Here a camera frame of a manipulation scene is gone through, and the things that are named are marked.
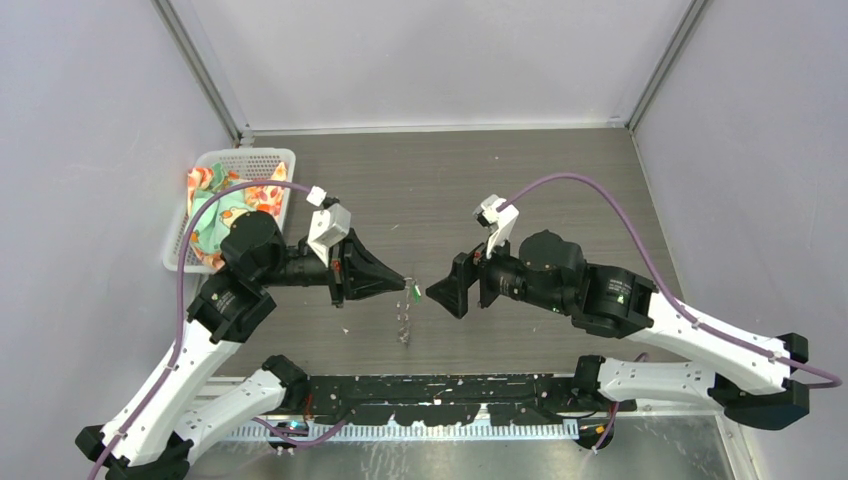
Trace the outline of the green key tag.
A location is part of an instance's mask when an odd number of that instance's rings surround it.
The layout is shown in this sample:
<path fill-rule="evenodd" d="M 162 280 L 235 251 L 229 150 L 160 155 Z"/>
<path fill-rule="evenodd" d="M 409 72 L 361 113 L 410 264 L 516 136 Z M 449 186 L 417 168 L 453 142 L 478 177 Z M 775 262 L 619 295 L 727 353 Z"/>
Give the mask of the green key tag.
<path fill-rule="evenodd" d="M 413 296 L 413 301 L 415 304 L 418 304 L 421 301 L 422 294 L 417 283 L 413 283 L 411 286 L 411 293 Z"/>

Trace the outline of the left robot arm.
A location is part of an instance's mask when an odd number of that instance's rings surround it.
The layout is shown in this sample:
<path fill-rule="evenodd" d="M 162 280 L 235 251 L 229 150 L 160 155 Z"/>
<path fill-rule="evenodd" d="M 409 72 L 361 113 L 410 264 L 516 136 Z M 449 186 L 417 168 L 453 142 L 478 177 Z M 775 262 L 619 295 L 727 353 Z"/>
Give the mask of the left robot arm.
<path fill-rule="evenodd" d="M 275 286 L 324 287 L 334 306 L 401 291 L 404 277 L 360 242 L 340 206 L 320 211 L 314 226 L 329 246 L 284 242 L 264 212 L 239 216 L 222 244 L 224 266 L 187 307 L 180 334 L 142 389 L 109 422 L 81 430 L 80 451 L 108 479 L 182 479 L 196 460 L 236 427 L 278 409 L 302 412 L 308 375 L 281 355 L 203 407 L 194 400 L 218 368 L 273 312 Z"/>

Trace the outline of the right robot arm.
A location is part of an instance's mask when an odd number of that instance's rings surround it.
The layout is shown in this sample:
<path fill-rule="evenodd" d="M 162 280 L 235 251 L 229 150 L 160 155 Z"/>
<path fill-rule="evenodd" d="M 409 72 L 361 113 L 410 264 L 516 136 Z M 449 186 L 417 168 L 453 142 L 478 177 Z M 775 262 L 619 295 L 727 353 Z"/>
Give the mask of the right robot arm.
<path fill-rule="evenodd" d="M 590 335 L 681 356 L 679 363 L 581 356 L 570 392 L 584 410 L 636 399 L 685 402 L 719 408 L 741 425 L 767 431 L 781 430 L 810 411 L 808 387 L 792 379 L 792 367 L 774 358 L 806 362 L 805 337 L 755 335 L 703 313 L 693 325 L 653 281 L 621 267 L 589 263 L 578 244 L 549 230 L 526 238 L 516 256 L 508 244 L 491 253 L 479 245 L 458 254 L 449 274 L 426 294 L 462 318 L 473 285 L 483 308 L 508 297 L 564 315 Z"/>

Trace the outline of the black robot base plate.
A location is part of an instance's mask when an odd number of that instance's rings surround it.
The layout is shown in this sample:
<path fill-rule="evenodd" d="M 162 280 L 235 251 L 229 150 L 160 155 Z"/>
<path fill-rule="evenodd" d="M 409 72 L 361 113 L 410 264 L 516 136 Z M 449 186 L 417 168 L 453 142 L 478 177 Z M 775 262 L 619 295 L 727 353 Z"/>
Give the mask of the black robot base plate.
<path fill-rule="evenodd" d="M 466 426 L 486 414 L 493 426 L 552 425 L 610 412 L 612 402 L 581 393 L 553 374 L 312 376 L 285 394 L 275 414 L 320 424 Z"/>

